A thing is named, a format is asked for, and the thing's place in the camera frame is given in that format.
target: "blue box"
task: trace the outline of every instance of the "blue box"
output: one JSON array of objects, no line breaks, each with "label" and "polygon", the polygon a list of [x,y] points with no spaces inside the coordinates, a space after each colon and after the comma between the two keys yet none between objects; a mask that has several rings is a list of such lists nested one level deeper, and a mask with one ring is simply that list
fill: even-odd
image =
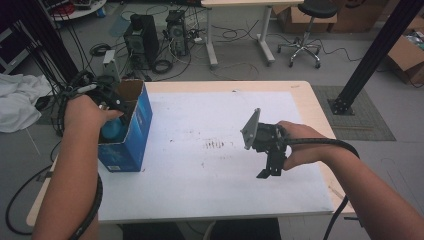
[{"label": "blue box", "polygon": [[106,143],[100,139],[98,157],[109,172],[139,172],[153,115],[149,97],[141,80],[122,81],[117,92],[134,111],[124,140]]}]

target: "white cloth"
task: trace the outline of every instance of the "white cloth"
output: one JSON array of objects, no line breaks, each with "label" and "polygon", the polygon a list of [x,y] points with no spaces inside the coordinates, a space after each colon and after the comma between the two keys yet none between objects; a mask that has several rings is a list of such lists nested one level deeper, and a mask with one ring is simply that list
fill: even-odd
[{"label": "white cloth", "polygon": [[50,92],[44,76],[0,74],[0,132],[15,132],[35,123],[41,117],[35,103]]}]

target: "stool seat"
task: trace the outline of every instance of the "stool seat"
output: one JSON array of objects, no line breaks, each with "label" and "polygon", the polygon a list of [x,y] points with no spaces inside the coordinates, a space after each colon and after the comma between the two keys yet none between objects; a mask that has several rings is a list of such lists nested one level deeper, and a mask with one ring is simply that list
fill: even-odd
[{"label": "stool seat", "polygon": [[328,0],[305,0],[297,7],[304,14],[315,18],[331,18],[337,13],[337,6]]}]

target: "floor mat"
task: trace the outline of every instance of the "floor mat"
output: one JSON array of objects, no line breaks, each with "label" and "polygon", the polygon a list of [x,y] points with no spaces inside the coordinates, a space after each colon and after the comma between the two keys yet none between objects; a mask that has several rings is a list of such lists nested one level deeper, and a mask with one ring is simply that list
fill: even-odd
[{"label": "floor mat", "polygon": [[337,98],[343,88],[342,86],[312,86],[336,138],[341,140],[396,141],[365,90],[359,93],[352,104],[353,116],[333,115],[327,100]]}]

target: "person's right arm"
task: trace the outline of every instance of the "person's right arm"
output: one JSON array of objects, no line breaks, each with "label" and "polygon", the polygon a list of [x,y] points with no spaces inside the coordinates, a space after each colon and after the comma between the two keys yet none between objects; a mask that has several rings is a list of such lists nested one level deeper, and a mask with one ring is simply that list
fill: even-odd
[{"label": "person's right arm", "polygon": [[[279,122],[292,139],[324,138],[314,129]],[[424,218],[350,151],[332,145],[292,146],[283,169],[322,161],[334,173],[371,239],[424,239]]]}]

